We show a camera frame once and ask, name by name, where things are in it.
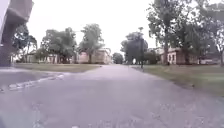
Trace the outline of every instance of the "paved path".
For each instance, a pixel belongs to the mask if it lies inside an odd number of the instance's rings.
[[[125,66],[0,94],[0,128],[224,128],[224,100]]]

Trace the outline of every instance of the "green tree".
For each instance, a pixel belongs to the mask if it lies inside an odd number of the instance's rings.
[[[42,40],[42,48],[48,54],[60,56],[62,63],[68,63],[68,59],[74,56],[75,47],[75,32],[71,28],[66,28],[65,31],[47,30],[46,36]]]
[[[123,60],[123,56],[120,53],[115,52],[113,54],[113,61],[115,64],[122,64]]]
[[[155,35],[156,40],[164,46],[164,64],[168,64],[169,30],[171,21],[180,11],[178,6],[178,0],[154,0],[154,3],[150,4],[148,8],[149,35]]]
[[[79,52],[86,52],[89,56],[89,63],[92,63],[92,55],[96,50],[104,46],[101,29],[98,24],[87,24],[82,32],[83,40],[79,44]]]
[[[212,39],[216,45],[219,51],[221,66],[224,66],[224,20],[220,18],[220,15],[223,15],[222,12],[224,12],[224,3],[221,2],[218,4],[209,5],[206,1],[203,1],[200,5],[199,10],[201,19],[203,20],[202,25],[209,32],[210,39]]]
[[[24,49],[29,42],[29,30],[26,24],[19,26],[12,37],[14,52]]]
[[[126,40],[121,42],[121,51],[125,54],[125,60],[132,63],[136,59],[137,63],[141,60],[141,52],[145,52],[148,48],[148,43],[143,39],[141,32],[132,32],[126,36]]]
[[[151,50],[144,53],[144,61],[148,61],[149,64],[157,64],[160,61],[160,57],[154,50]]]

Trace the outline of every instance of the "pole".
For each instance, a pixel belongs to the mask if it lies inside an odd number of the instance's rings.
[[[143,51],[143,39],[141,39],[141,69],[143,69],[143,57],[144,57],[144,51]]]

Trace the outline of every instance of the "lawn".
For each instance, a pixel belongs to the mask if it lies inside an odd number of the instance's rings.
[[[16,64],[14,67],[38,71],[52,71],[52,72],[85,72],[99,68],[100,65],[90,64]]]
[[[144,66],[144,72],[224,96],[224,68],[219,66]]]

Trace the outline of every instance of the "sky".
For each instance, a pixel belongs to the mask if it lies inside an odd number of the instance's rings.
[[[149,47],[155,40],[148,36],[147,7],[152,0],[33,0],[28,22],[30,34],[40,43],[47,29],[64,30],[71,27],[80,31],[86,24],[97,23],[102,29],[105,47],[120,52],[121,42],[130,32],[143,27]],[[76,41],[83,34],[76,33]]]

